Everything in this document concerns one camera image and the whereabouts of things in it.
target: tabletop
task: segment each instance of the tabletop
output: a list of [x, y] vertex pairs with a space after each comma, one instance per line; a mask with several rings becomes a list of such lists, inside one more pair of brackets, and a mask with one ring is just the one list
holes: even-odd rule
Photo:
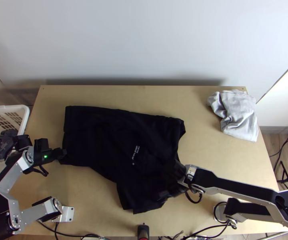
[[[31, 113], [26, 134], [32, 140], [47, 138], [51, 148], [62, 146], [66, 106], [99, 106], [123, 109], [184, 120], [186, 134], [180, 139], [178, 155], [182, 164], [194, 164], [211, 170], [218, 177], [278, 190], [275, 175], [262, 134], [256, 143], [225, 135], [218, 118], [206, 105], [215, 91], [245, 87], [220, 86], [41, 86]], [[75, 207], [74, 219], [60, 223], [58, 231], [68, 234], [89, 232], [101, 236], [136, 236], [139, 224], [150, 226], [151, 236], [185, 235], [217, 225], [213, 207], [228, 196], [204, 194], [199, 204], [192, 204], [184, 194], [170, 198], [160, 209], [141, 214], [123, 210], [116, 184], [88, 167], [44, 165], [50, 173], [22, 175], [11, 194], [21, 208], [48, 196], [58, 198], [65, 206]], [[250, 234], [287, 231], [277, 223], [246, 220], [237, 230], [224, 234]], [[205, 234], [218, 234], [213, 228]], [[33, 223], [24, 234], [52, 235]]]

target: white laundry basket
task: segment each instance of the white laundry basket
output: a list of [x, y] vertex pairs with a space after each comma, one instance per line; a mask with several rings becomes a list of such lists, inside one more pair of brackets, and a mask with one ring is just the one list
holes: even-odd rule
[[[30, 109], [25, 105], [0, 106], [0, 133], [15, 128], [18, 135], [23, 135], [29, 114]], [[3, 162], [0, 163], [0, 171], [4, 166]]]

